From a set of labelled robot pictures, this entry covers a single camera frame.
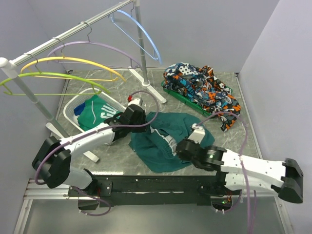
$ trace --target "garment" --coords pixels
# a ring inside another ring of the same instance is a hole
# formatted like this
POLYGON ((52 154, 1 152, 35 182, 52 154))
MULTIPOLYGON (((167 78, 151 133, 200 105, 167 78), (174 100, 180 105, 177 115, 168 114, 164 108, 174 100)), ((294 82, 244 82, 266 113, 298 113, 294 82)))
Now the garment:
MULTIPOLYGON (((146 118, 155 116, 150 112, 146 118)), ((191 127, 200 120, 186 113, 158 113, 150 124, 151 129, 144 133, 131 133, 129 146, 153 172, 173 172, 189 166, 191 163, 179 159, 176 145, 191 133, 191 127)), ((212 145, 214 137, 205 130, 201 147, 212 145)))
MULTIPOLYGON (((198 68, 189 63, 176 63, 168 67, 164 74, 163 88, 179 92, 208 113, 227 111, 240 114, 240 105, 231 95, 231 89, 214 76, 209 66, 198 68)), ((221 130, 227 131, 236 121, 229 114, 219 114, 221 130)))
POLYGON ((74 109, 74 113, 79 114, 77 120, 80 128, 87 131, 98 126, 107 118, 113 117, 120 113, 116 108, 112 107, 99 96, 94 95, 83 104, 74 109))

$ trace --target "green tray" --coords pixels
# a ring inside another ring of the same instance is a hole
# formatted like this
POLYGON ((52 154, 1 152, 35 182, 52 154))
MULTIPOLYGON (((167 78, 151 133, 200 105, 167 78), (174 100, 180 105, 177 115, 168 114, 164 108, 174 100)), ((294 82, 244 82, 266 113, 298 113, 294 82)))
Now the green tray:
POLYGON ((170 94, 171 96, 175 97, 176 99, 178 99, 179 101, 182 101, 183 103, 185 103, 185 105, 191 107, 193 110, 201 113, 203 116, 210 116, 211 114, 204 111, 200 106, 198 106, 197 104, 191 102, 187 97, 185 96, 182 96, 181 94, 175 92, 175 91, 172 91, 172 90, 168 90, 168 89, 164 89, 163 90, 170 94))

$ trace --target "white wall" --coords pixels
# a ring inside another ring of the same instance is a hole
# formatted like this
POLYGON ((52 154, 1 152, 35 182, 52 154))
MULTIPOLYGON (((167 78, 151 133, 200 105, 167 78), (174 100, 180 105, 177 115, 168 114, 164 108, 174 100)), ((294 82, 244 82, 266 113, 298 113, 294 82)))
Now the white wall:
MULTIPOLYGON (((120 0, 28 0, 49 37, 89 19, 120 0)), ((216 71, 239 72, 266 25, 278 0, 142 0, 142 24, 157 45, 162 67, 176 62, 210 65, 216 71)), ((125 7, 128 12, 131 5, 125 7)), ((137 38, 136 26, 120 13, 127 32, 137 38)), ((103 19, 93 26, 91 40, 103 42, 140 59, 139 49, 122 32, 103 19)), ((87 40, 89 29, 66 40, 87 40)), ((91 45, 75 45, 66 55, 83 57, 103 64, 129 66, 129 60, 116 52, 91 45)), ((151 58, 149 67, 160 67, 151 58)), ((88 65, 67 65, 66 69, 89 69, 88 65)))
POLYGON ((296 234, 312 228, 312 1, 281 0, 239 80, 265 158, 296 159, 304 203, 287 204, 296 234))
MULTIPOLYGON (((1 0, 0 57, 14 59, 48 40, 47 35, 26 1, 1 0)), ((39 64, 41 70, 63 72, 64 68, 39 64)), ((0 80, 6 79, 0 71, 0 80)), ((62 91, 63 81, 23 78, 37 92, 62 91)), ((14 83, 12 91, 20 92, 14 83)), ((29 177, 31 162, 48 136, 43 115, 25 97, 10 97, 0 88, 0 219, 1 233, 13 233, 29 177)), ((52 113, 56 113, 59 97, 40 97, 52 113)))

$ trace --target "purple hanger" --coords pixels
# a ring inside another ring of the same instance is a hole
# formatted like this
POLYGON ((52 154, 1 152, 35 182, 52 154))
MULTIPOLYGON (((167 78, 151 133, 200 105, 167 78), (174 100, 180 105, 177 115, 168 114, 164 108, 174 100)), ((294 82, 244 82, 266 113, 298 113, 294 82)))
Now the purple hanger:
POLYGON ((121 53, 123 54, 124 56, 128 57, 130 59, 130 65, 131 65, 131 68, 132 69, 135 69, 135 67, 133 67, 132 65, 132 61, 134 61, 138 66, 139 68, 141 68, 141 70, 143 70, 142 68, 142 65, 134 58, 132 57, 131 55, 127 54, 126 52, 122 51, 122 50, 119 50, 115 47, 112 47, 110 45, 107 45, 107 44, 103 44, 103 43, 98 43, 98 42, 90 42, 90 41, 73 41, 73 42, 69 42, 69 43, 66 43, 66 44, 63 44, 63 45, 60 45, 59 47, 53 49, 49 54, 48 54, 48 57, 50 57, 51 54, 53 54, 55 51, 59 50, 59 49, 62 49, 63 47, 67 46, 67 45, 76 45, 76 44, 91 44, 91 45, 98 45, 98 46, 102 46, 102 47, 105 47, 105 48, 108 48, 108 49, 111 49, 111 50, 114 50, 118 53, 121 53))

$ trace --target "colorful clothing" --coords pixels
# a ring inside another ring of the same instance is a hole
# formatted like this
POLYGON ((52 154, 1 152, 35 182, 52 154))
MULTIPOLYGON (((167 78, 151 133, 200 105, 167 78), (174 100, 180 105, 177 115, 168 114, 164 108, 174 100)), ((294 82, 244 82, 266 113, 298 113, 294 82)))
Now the colorful clothing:
MULTIPOLYGON (((240 105, 231 95, 231 89, 214 76, 213 68, 195 67, 189 63, 176 63, 168 67, 164 74, 163 88, 173 90, 187 97, 208 113, 227 111, 240 114, 240 105)), ((227 131, 236 117, 219 114, 222 131, 227 131)))

